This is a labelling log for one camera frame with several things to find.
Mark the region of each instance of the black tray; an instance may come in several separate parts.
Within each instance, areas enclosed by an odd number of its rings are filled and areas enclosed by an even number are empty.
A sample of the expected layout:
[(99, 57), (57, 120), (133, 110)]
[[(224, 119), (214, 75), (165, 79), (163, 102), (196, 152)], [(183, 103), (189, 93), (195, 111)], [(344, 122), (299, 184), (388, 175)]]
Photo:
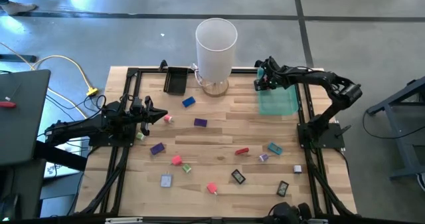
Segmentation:
[(188, 71), (188, 68), (168, 67), (164, 92), (172, 95), (184, 95)]

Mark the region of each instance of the white cable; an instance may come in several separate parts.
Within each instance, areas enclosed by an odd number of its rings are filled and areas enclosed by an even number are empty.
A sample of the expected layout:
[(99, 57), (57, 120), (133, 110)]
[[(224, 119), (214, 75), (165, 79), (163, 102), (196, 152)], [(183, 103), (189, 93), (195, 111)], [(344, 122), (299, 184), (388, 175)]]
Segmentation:
[[(84, 81), (86, 82), (86, 84), (87, 84), (87, 86), (88, 86), (88, 88), (91, 88), (90, 87), (90, 84), (89, 84), (89, 82), (87, 81), (87, 79), (86, 79), (86, 76), (84, 75), (84, 73), (82, 72), (82, 69), (81, 69), (81, 67), (75, 62), (75, 61), (73, 61), (72, 59), (70, 59), (70, 58), (68, 58), (68, 57), (65, 57), (65, 56), (62, 56), (62, 55), (51, 55), (51, 56), (48, 56), (48, 57), (46, 57), (46, 58), (42, 58), (42, 59), (40, 59), (38, 62), (36, 62), (34, 65), (31, 65), (27, 60), (25, 60), (20, 54), (18, 54), (18, 53), (16, 53), (12, 48), (10, 48), (10, 47), (8, 47), (7, 45), (5, 45), (4, 43), (2, 43), (2, 42), (0, 42), (0, 45), (3, 45), (4, 47), (6, 47), (7, 49), (9, 49), (10, 51), (12, 51), (15, 55), (17, 55), (22, 61), (24, 61), (27, 65), (29, 65), (30, 66), (30, 69), (31, 70), (36, 70), (36, 65), (39, 65), (39, 64), (41, 64), (43, 61), (45, 61), (46, 59), (48, 59), (48, 58), (53, 58), (53, 57), (58, 57), (58, 58), (65, 58), (66, 60), (68, 60), (68, 61), (70, 61), (70, 62), (72, 62), (73, 64), (75, 64), (77, 67), (78, 67), (78, 69), (80, 70), (80, 72), (81, 72), (81, 74), (82, 74), (82, 76), (83, 76), (83, 78), (84, 78)], [(79, 107), (77, 107), (71, 100), (69, 100), (69, 99), (67, 99), (66, 97), (64, 97), (63, 95), (61, 95), (61, 94), (59, 94), (59, 93), (57, 93), (57, 92), (55, 92), (54, 90), (52, 90), (50, 87), (47, 87), (47, 90), (48, 91), (50, 91), (50, 92), (52, 92), (53, 94), (55, 94), (55, 95), (57, 95), (57, 96), (59, 96), (60, 98), (62, 98), (63, 100), (65, 100), (65, 101), (67, 101), (67, 102), (69, 102), (70, 104), (72, 104), (72, 106), (73, 107), (75, 107), (75, 109), (77, 109), (77, 111), (79, 111), (79, 113), (84, 117), (84, 118), (87, 118), (87, 116), (81, 111), (81, 109), (79, 109)]]
[(191, 64), (191, 69), (193, 69), (193, 73), (195, 74), (195, 79), (197, 80), (199, 86), (208, 87), (210, 85), (213, 85), (213, 83), (211, 83), (211, 82), (208, 83), (208, 84), (203, 84), (202, 83), (202, 77), (199, 74), (199, 69), (198, 69), (198, 66), (197, 65), (195, 65), (194, 63), (192, 63)]
[(425, 185), (425, 173), (416, 174), (416, 177), (417, 177), (418, 184), (419, 184), (420, 188), (422, 188), (422, 191), (425, 191), (425, 186), (424, 186)]

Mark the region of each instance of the yellow cable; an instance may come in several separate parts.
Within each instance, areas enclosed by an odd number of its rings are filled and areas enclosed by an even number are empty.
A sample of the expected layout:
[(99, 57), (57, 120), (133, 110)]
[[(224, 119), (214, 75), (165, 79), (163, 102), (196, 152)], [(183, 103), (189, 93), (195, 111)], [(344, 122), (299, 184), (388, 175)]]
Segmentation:
[(62, 56), (62, 55), (50, 55), (50, 56), (48, 56), (48, 57), (46, 57), (46, 58), (42, 58), (42, 59), (40, 59), (39, 61), (37, 61), (34, 65), (30, 65), (32, 68), (33, 68), (33, 70), (36, 70), (36, 69), (38, 69), (38, 67), (36, 67), (37, 65), (38, 66), (40, 66), (41, 65), (41, 63), (43, 62), (43, 61), (45, 61), (46, 59), (49, 59), (49, 58), (64, 58), (64, 59), (66, 59), (66, 60), (68, 60), (69, 62), (71, 62), (72, 64), (75, 64), (75, 66), (77, 66), (77, 68), (78, 68), (78, 70), (80, 71), (80, 73), (81, 73), (81, 75), (82, 75), (82, 78), (84, 79), (84, 82), (87, 84), (87, 87), (89, 88), (89, 89), (91, 89), (92, 87), (90, 86), (90, 83), (87, 81), (87, 78), (86, 78), (86, 75), (84, 74), (84, 72), (82, 71), (82, 69), (81, 69), (81, 67), (80, 67), (80, 65), (79, 64), (77, 64), (75, 61), (73, 61), (72, 59), (70, 59), (70, 58), (68, 58), (68, 57), (66, 57), (66, 56)]
[[(27, 65), (29, 65), (30, 66), (30, 68), (31, 68), (31, 70), (36, 70), (36, 65), (38, 65), (38, 64), (40, 64), (42, 61), (44, 61), (44, 60), (46, 60), (46, 59), (48, 59), (48, 58), (53, 58), (53, 57), (58, 57), (58, 58), (65, 58), (66, 60), (69, 60), (70, 62), (72, 62), (73, 64), (75, 64), (77, 67), (78, 67), (78, 69), (80, 70), (80, 72), (81, 72), (81, 74), (82, 74), (82, 76), (83, 76), (83, 78), (84, 78), (84, 81), (86, 82), (86, 84), (87, 84), (87, 86), (88, 86), (88, 88), (90, 89), (91, 87), (90, 87), (90, 85), (89, 85), (89, 83), (88, 83), (88, 81), (87, 81), (87, 79), (86, 79), (86, 76), (84, 75), (84, 73), (82, 72), (82, 69), (80, 68), (80, 66), (75, 62), (75, 61), (73, 61), (72, 59), (70, 59), (70, 58), (68, 58), (68, 57), (65, 57), (65, 56), (61, 56), (61, 55), (51, 55), (51, 56), (48, 56), (48, 57), (46, 57), (46, 58), (43, 58), (43, 59), (41, 59), (41, 60), (39, 60), (38, 62), (36, 62), (34, 65), (31, 65), (27, 60), (25, 60), (20, 54), (18, 54), (18, 53), (16, 53), (13, 49), (11, 49), (10, 47), (8, 47), (7, 45), (5, 45), (4, 43), (2, 43), (2, 42), (0, 42), (0, 44), (1, 45), (3, 45), (4, 47), (6, 47), (7, 49), (9, 49), (10, 51), (12, 51), (15, 55), (17, 55), (19, 58), (21, 58), (21, 60), (22, 61), (24, 61)], [(87, 116), (81, 111), (81, 109), (79, 109), (79, 107), (77, 107), (71, 100), (69, 100), (69, 99), (67, 99), (66, 97), (64, 97), (63, 95), (61, 95), (61, 94), (59, 94), (59, 93), (57, 93), (57, 92), (55, 92), (54, 90), (52, 90), (50, 87), (47, 87), (47, 90), (48, 91), (50, 91), (50, 92), (52, 92), (53, 94), (55, 94), (55, 95), (57, 95), (57, 96), (59, 96), (59, 97), (61, 97), (63, 100), (65, 100), (65, 101), (67, 101), (67, 102), (69, 102), (70, 104), (72, 104), (72, 106), (75, 106), (75, 109), (77, 109), (78, 111), (79, 111), (79, 113), (81, 113), (81, 115), (84, 117), (84, 118), (87, 118)]]

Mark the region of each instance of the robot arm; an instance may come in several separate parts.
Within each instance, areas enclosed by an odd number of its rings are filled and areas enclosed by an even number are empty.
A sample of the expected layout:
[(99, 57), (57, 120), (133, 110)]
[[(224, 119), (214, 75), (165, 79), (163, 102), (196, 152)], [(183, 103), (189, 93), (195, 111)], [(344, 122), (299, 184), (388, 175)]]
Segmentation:
[(115, 101), (103, 106), (92, 118), (75, 122), (61, 122), (52, 124), (44, 134), (45, 143), (50, 146), (63, 144), (71, 138), (89, 136), (91, 146), (118, 146), (121, 141), (132, 143), (135, 130), (133, 124), (140, 123), (143, 135), (149, 135), (148, 124), (154, 124), (167, 114), (166, 110), (153, 107), (150, 96), (145, 97), (145, 106), (138, 97), (131, 99), (129, 112), (124, 111), (124, 103)]
[(316, 115), (308, 122), (306, 136), (313, 141), (317, 141), (328, 129), (329, 121), (336, 113), (350, 107), (362, 95), (360, 84), (337, 76), (333, 72), (286, 65), (279, 67), (271, 56), (264, 62), (258, 60), (257, 65), (263, 68), (264, 74), (260, 79), (254, 81), (256, 91), (275, 89), (279, 86), (287, 89), (297, 83), (324, 87), (328, 97), (332, 100), (332, 105), (323, 114)]

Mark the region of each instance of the green translucent tray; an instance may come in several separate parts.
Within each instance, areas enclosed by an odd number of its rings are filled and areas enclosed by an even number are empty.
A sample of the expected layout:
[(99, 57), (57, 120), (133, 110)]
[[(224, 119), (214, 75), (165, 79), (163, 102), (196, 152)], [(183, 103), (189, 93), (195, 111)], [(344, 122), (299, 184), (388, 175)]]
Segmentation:
[[(259, 68), (257, 78), (261, 78), (263, 72), (263, 69)], [(274, 90), (262, 90), (258, 91), (257, 94), (261, 115), (292, 115), (298, 111), (294, 85), (287, 89), (279, 87)]]

